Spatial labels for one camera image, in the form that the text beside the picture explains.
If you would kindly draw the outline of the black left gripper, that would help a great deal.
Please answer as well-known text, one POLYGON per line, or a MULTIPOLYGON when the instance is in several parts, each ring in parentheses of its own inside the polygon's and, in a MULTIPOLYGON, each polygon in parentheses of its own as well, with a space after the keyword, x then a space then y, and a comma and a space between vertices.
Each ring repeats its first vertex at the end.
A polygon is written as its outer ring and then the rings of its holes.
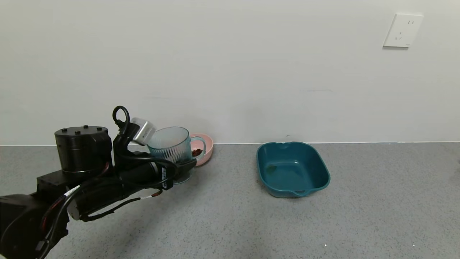
POLYGON ((177 169, 174 173, 173 168, 163 165, 154 165, 146 162, 132 166, 129 169, 119 170, 119 179, 128 187, 138 189, 159 188, 167 190, 174 181, 187 181, 191 177, 191 172, 197 164, 197 159, 182 160, 175 163, 177 169))

